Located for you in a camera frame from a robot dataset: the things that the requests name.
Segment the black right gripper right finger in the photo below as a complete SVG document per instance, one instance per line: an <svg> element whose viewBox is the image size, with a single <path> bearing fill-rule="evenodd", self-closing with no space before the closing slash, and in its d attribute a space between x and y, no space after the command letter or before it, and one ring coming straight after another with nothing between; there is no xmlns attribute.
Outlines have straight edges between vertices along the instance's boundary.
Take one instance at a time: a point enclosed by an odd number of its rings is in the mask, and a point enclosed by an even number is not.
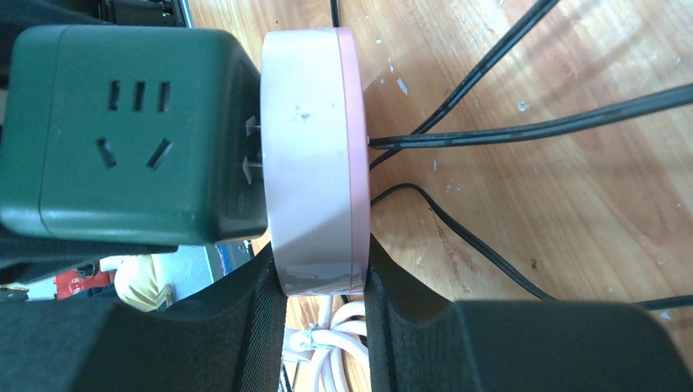
<svg viewBox="0 0 693 392"><path fill-rule="evenodd" d="M667 332L633 305L449 301L372 239L364 291L375 391L689 391Z"/></svg>

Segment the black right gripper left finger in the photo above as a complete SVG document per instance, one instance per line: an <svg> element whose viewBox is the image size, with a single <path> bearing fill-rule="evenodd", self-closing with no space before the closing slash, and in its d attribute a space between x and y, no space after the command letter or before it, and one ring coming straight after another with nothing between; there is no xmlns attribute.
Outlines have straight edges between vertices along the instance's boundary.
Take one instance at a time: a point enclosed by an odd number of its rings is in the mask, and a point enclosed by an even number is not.
<svg viewBox="0 0 693 392"><path fill-rule="evenodd" d="M4 391L275 391L287 299L274 256L164 311L117 298L4 303Z"/></svg>

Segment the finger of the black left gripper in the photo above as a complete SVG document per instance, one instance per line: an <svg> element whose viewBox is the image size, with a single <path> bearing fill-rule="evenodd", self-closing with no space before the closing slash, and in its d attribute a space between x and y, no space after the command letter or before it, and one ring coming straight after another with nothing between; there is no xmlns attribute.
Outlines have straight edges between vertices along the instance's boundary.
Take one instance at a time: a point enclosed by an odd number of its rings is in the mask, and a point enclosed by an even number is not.
<svg viewBox="0 0 693 392"><path fill-rule="evenodd" d="M110 256L172 253L177 246L28 237L1 228L1 283L32 283Z"/></svg>

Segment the green patterned cube socket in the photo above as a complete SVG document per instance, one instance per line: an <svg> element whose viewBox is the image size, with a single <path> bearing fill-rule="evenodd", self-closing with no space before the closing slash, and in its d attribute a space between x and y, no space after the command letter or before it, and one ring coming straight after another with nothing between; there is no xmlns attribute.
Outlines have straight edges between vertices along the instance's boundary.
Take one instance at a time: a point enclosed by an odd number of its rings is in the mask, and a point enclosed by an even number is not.
<svg viewBox="0 0 693 392"><path fill-rule="evenodd" d="M26 29L11 53L1 222L119 243L257 237L258 122L258 71L226 31Z"/></svg>

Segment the white round socket base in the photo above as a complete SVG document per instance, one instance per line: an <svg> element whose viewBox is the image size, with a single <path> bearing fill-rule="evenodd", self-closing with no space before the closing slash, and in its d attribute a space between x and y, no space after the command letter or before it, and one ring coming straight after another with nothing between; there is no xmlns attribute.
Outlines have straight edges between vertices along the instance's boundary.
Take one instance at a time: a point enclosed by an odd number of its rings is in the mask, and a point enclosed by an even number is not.
<svg viewBox="0 0 693 392"><path fill-rule="evenodd" d="M285 294L360 294L369 265L369 138L349 29L265 36L260 123L270 245Z"/></svg>

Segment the beige wooden cube socket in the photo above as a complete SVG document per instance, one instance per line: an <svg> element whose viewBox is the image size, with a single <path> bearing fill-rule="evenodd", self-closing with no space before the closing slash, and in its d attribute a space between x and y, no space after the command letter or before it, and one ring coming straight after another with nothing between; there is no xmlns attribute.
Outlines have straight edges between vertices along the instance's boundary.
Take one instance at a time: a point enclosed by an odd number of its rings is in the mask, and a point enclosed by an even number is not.
<svg viewBox="0 0 693 392"><path fill-rule="evenodd" d="M172 286L159 281L151 255L124 257L114 288L121 301L142 312L163 311L175 302Z"/></svg>

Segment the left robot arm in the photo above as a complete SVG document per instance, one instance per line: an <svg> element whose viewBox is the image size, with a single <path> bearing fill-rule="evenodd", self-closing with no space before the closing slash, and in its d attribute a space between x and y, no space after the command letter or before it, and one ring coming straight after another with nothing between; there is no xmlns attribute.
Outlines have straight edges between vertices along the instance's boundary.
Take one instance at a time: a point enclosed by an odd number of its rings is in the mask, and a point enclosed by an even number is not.
<svg viewBox="0 0 693 392"><path fill-rule="evenodd" d="M11 51L24 30L38 25L139 25L193 28L187 1L2 1L1 118L5 118ZM1 228L1 284L32 283L95 265L110 256L167 254L177 246L40 239Z"/></svg>

